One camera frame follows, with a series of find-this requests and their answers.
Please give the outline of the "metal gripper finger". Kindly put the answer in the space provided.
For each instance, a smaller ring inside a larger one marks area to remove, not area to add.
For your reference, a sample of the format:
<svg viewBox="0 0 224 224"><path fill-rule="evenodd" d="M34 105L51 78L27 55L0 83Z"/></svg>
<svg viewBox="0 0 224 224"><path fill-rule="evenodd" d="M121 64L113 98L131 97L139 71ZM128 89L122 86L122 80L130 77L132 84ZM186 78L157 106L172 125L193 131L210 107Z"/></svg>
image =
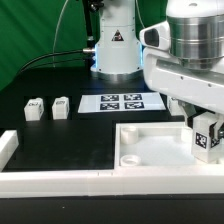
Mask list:
<svg viewBox="0 0 224 224"><path fill-rule="evenodd" d="M222 138L222 126L224 125L224 115L219 114L217 123L214 126L214 138L220 140Z"/></svg>

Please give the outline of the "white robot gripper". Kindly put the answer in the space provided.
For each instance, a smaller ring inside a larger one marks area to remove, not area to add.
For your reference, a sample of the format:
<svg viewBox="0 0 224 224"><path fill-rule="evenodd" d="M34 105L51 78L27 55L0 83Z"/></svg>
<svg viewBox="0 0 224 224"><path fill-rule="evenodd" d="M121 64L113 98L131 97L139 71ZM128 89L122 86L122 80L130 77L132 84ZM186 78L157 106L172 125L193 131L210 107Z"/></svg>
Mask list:
<svg viewBox="0 0 224 224"><path fill-rule="evenodd" d="M142 29L139 38L144 46L145 83L153 91L181 100L178 105L188 127L193 127L194 105L224 114L224 57L217 59L209 71L182 67L178 59L169 53L167 22Z"/></svg>

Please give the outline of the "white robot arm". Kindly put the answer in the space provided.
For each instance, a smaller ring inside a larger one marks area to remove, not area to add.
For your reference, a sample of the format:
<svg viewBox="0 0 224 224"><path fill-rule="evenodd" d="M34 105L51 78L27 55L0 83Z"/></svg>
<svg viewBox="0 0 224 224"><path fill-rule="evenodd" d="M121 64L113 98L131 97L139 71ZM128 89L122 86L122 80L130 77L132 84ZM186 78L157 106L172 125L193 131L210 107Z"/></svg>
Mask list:
<svg viewBox="0 0 224 224"><path fill-rule="evenodd" d="M166 19L135 32L134 0L90 0L100 16L95 77L118 81L138 71L147 86L216 113L224 126L224 0L168 0Z"/></svg>

